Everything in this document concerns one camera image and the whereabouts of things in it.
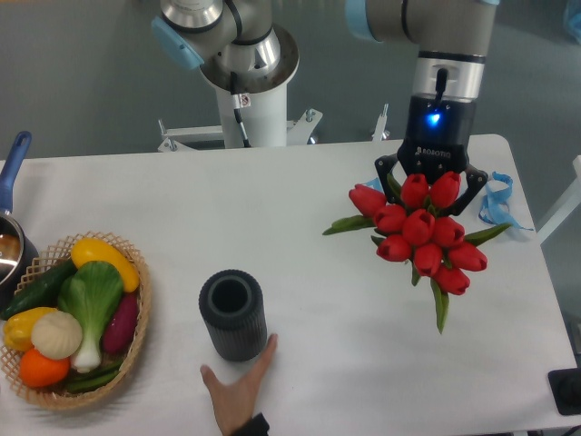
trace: robotiq logo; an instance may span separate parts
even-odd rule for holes
[[[434,157],[444,157],[446,159],[452,158],[452,153],[450,153],[450,152],[441,152],[440,150],[432,150],[431,148],[418,147],[416,154],[417,155],[424,154],[426,156],[434,156]]]

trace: yellow bell pepper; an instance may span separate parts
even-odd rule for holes
[[[108,262],[114,266],[123,280],[123,290],[133,292],[139,286],[139,273],[125,256],[110,244],[95,238],[83,238],[73,246],[71,259],[77,270],[89,262]]]
[[[33,348],[30,340],[33,327],[38,320],[48,313],[56,312],[54,307],[36,307],[17,313],[4,324],[4,345],[18,352],[27,352]]]

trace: black sleeve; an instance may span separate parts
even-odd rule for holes
[[[269,436],[270,427],[262,413],[259,413],[235,431],[232,436]]]

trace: light blue joint cap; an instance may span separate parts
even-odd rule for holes
[[[152,21],[153,34],[171,59],[186,70],[195,70],[203,64],[203,59],[159,16]]]
[[[379,41],[373,37],[367,20],[366,0],[347,0],[345,3],[345,18],[347,27],[354,36],[366,41]]]

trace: fake vegetable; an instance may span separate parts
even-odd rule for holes
[[[123,361],[113,362],[86,374],[70,377],[64,388],[69,393],[94,391],[117,377],[122,363]]]
[[[40,306],[54,306],[56,297],[63,282],[76,272],[70,259],[52,266],[40,277],[28,284],[21,292],[16,293],[8,307],[0,313],[0,318],[7,320],[17,313]]]
[[[116,354],[127,348],[135,334],[138,313],[139,308],[135,293],[125,294],[103,335],[103,350],[105,352]]]
[[[58,361],[76,352],[83,339],[83,330],[73,315],[56,311],[36,322],[31,339],[44,357]]]
[[[133,292],[139,286],[139,274],[133,264],[105,241],[83,238],[73,246],[71,258],[77,268],[94,261],[110,263],[121,274],[123,290],[126,292]]]
[[[10,317],[4,324],[4,345],[18,352],[27,352],[33,348],[30,337],[38,320],[50,312],[56,312],[53,307],[37,307]]]
[[[54,361],[33,348],[22,356],[19,375],[29,388],[43,388],[64,379],[70,367],[68,358]]]
[[[89,372],[101,364],[99,341],[123,295],[123,281],[107,262],[89,262],[79,268],[70,285],[63,286],[58,307],[81,324],[83,341],[71,364],[78,372]]]

